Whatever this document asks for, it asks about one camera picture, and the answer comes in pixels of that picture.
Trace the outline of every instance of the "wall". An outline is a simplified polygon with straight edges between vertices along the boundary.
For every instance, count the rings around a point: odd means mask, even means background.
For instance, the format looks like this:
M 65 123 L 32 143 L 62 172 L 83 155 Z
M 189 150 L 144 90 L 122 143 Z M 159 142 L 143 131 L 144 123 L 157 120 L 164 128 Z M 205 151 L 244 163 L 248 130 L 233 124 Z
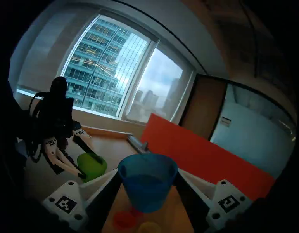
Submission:
M 209 12 L 209 10 L 200 0 L 181 0 L 181 1 L 199 18 L 200 22 L 206 27 L 207 31 L 211 34 L 214 43 L 219 49 L 221 56 L 225 62 L 226 69 L 228 71 L 228 75 L 221 76 L 221 78 L 229 77 L 229 79 L 232 81 L 245 84 L 256 90 L 261 91 L 262 93 L 266 94 L 267 96 L 277 101 L 280 105 L 282 105 L 292 116 L 293 120 L 297 122 L 297 110 L 295 109 L 291 101 L 288 99 L 288 97 L 281 90 L 279 90 L 277 87 L 275 87 L 273 84 L 269 83 L 268 81 L 263 80 L 261 78 L 254 78 L 253 65 L 248 65 L 247 63 L 240 62 L 239 58 L 234 56 L 234 54 L 232 54 L 232 51 L 229 48 L 229 44 L 227 43 L 225 38 L 223 38 L 223 32 L 220 30 L 220 28 L 218 28 L 215 22 L 216 16 L 224 15 L 224 17 L 228 16 L 228 20 L 234 17 L 243 17 L 243 19 L 238 19 L 237 22 L 239 23 L 239 20 L 241 22 L 244 20 L 247 23 L 247 18 L 242 13 L 242 10 L 240 8 L 236 8 L 237 10 L 240 10 L 240 12 L 232 12 L 232 14 L 230 14 L 229 12 L 230 3 L 226 3 L 227 7 L 220 8 L 220 11 L 217 12 L 217 9 L 214 9 L 214 7 L 216 7 L 217 5 L 217 7 L 219 8 L 220 5 L 223 5 L 222 2 L 219 3 L 217 1 L 212 1 L 212 2 L 208 1 L 207 3 L 213 4 L 212 11 Z M 252 12 L 250 16 L 252 17 L 255 26 L 258 26 L 258 28 L 262 28 L 263 32 L 269 34 L 269 31 L 265 28 L 265 26 Z M 250 29 L 248 29 L 248 31 L 249 31 L 248 39 L 252 40 Z M 232 37 L 233 32 L 227 31 L 226 35 Z
M 221 116 L 231 124 L 227 127 L 218 123 L 211 142 L 277 178 L 294 146 L 287 133 L 264 116 L 231 101 L 225 102 Z
M 18 85 L 36 91 L 48 91 L 51 81 L 61 69 L 65 55 L 97 14 L 97 9 L 88 7 L 63 7 L 57 11 L 32 44 L 22 66 Z
M 97 4 L 121 12 L 153 34 L 162 36 L 162 40 L 174 46 L 196 67 L 197 73 L 204 73 L 196 59 L 172 34 L 143 13 L 110 0 L 69 1 Z M 170 29 L 193 52 L 209 74 L 228 78 L 226 65 L 212 36 L 181 0 L 122 0 L 122 2 L 144 11 Z
M 195 82 L 180 126 L 209 139 L 220 114 L 227 84 L 198 76 Z
M 29 104 L 32 97 L 18 92 L 15 93 L 14 97 L 22 109 L 25 110 L 29 108 Z M 34 100 L 32 104 L 32 109 L 34 109 L 37 102 L 38 100 Z M 77 120 L 82 125 L 91 126 L 100 129 L 120 131 L 120 132 L 129 132 L 132 133 L 137 139 L 141 138 L 141 135 L 145 128 L 144 125 L 115 120 L 115 119 L 79 111 L 76 109 L 73 109 L 72 117 L 74 120 Z
M 237 70 L 233 71 L 230 80 L 252 87 L 274 99 L 288 111 L 294 122 L 297 122 L 297 110 L 287 96 L 268 81 L 254 78 L 253 72 L 250 72 L 250 69 L 248 68 L 249 67 L 246 67 L 243 63 L 238 64 Z
M 217 46 L 223 61 L 226 66 L 228 75 L 221 76 L 222 78 L 228 78 L 231 73 L 230 66 L 230 56 L 229 56 L 229 47 L 226 46 L 221 30 L 218 27 L 217 23 L 210 15 L 208 9 L 204 3 L 200 0 L 181 0 L 199 19 L 199 21 L 206 27 L 207 31 L 214 40 L 215 45 Z
M 55 12 L 60 9 L 65 0 L 56 1 L 50 6 L 48 6 L 42 14 L 40 14 L 25 32 L 25 34 L 20 39 L 17 47 L 10 58 L 10 69 L 9 69 L 9 83 L 12 88 L 13 93 L 16 93 L 17 83 L 19 81 L 20 72 L 28 51 L 30 50 L 32 44 L 34 43 L 36 37 L 41 32 L 42 28 L 45 26 L 47 21 L 55 14 Z

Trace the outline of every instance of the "building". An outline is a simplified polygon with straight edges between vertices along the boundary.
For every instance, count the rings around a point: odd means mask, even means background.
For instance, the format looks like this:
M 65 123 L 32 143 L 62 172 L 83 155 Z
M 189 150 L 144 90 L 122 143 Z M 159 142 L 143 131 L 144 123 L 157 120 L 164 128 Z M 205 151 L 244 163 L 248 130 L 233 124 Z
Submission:
M 174 113 L 174 110 L 176 109 L 176 105 L 178 102 L 174 101 L 175 95 L 177 92 L 177 87 L 180 82 L 179 78 L 176 78 L 172 81 L 170 90 L 168 92 L 168 95 L 166 97 L 166 101 L 164 102 L 163 111 L 167 116 L 171 116 L 172 113 Z
M 155 95 L 152 90 L 149 90 L 143 99 L 143 106 L 149 110 L 154 109 L 158 98 L 159 96 Z
M 131 32 L 98 18 L 78 44 L 64 72 L 74 106 L 116 116 L 123 93 L 116 58 Z
M 138 90 L 135 94 L 133 101 L 141 102 L 142 95 L 143 95 L 143 92 L 141 90 Z

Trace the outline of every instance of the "orange board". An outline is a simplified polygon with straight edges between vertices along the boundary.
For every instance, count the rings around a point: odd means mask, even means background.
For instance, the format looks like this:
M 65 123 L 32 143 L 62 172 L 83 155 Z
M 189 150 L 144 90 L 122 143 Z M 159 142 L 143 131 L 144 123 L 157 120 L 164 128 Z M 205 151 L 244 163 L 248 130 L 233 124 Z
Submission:
M 178 167 L 216 184 L 226 179 L 251 200 L 265 197 L 274 178 L 210 141 L 151 114 L 141 141 L 153 153 L 169 156 Z

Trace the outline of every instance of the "wooden table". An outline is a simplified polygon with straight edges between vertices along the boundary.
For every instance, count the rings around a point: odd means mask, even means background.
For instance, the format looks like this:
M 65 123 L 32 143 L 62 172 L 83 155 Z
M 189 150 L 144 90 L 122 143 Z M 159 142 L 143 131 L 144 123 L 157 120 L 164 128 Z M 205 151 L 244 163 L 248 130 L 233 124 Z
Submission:
M 82 128 L 92 136 L 92 144 L 96 154 L 107 162 L 106 173 L 115 169 L 122 159 L 138 153 L 128 142 L 128 137 L 132 135 L 130 133 L 92 127 Z M 77 157 L 85 152 L 72 141 L 72 137 L 68 138 L 67 141 L 69 145 L 66 152 L 72 157 L 74 163 L 77 164 Z M 44 156 L 41 156 L 38 163 L 34 163 L 29 158 L 26 162 L 25 170 L 24 194 L 26 197 L 32 197 L 38 201 L 43 201 L 68 180 L 74 180 L 78 184 L 83 184 L 79 177 L 66 171 L 56 175 Z
M 193 233 L 194 230 L 189 221 L 186 210 L 180 199 L 180 196 L 175 187 L 172 186 L 163 207 L 156 212 L 146 213 L 137 218 L 135 227 L 128 230 L 117 230 L 113 226 L 114 214 L 118 211 L 129 211 L 131 209 L 131 202 L 126 194 L 123 185 L 120 186 L 114 203 L 110 209 L 108 217 L 102 229 L 102 233 L 120 232 L 132 233 L 137 232 L 139 226 L 147 221 L 155 222 L 161 227 L 162 233 Z

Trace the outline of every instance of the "white wall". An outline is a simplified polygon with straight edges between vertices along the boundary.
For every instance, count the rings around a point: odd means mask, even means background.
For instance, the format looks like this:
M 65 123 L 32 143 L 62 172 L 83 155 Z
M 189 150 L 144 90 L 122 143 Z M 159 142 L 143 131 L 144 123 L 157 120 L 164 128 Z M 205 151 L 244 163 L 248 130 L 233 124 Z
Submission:
M 49 5 L 42 14 L 40 14 L 25 32 L 16 46 L 12 57 L 10 58 L 10 69 L 9 69 L 9 83 L 13 93 L 16 93 L 17 84 L 19 81 L 20 73 L 26 56 L 31 49 L 36 37 L 41 32 L 47 21 L 60 9 L 64 4 L 65 0 L 56 1 Z
M 252 87 L 278 102 L 291 115 L 297 123 L 297 110 L 288 97 L 277 87 L 262 78 L 254 78 L 253 66 L 248 63 L 233 60 L 234 69 L 230 80 Z
M 232 101 L 225 102 L 221 117 L 231 124 L 218 122 L 211 142 L 277 178 L 292 153 L 291 137 L 266 117 Z
M 21 69 L 18 85 L 48 91 L 58 70 L 86 26 L 97 16 L 96 9 L 63 7 L 43 26 Z
M 149 14 L 170 29 L 198 58 L 211 75 L 228 78 L 224 60 L 207 28 L 181 0 L 122 0 Z M 92 3 L 122 12 L 156 35 L 161 35 L 183 54 L 197 73 L 204 73 L 196 59 L 161 25 L 131 7 L 111 0 L 69 0 L 69 2 Z

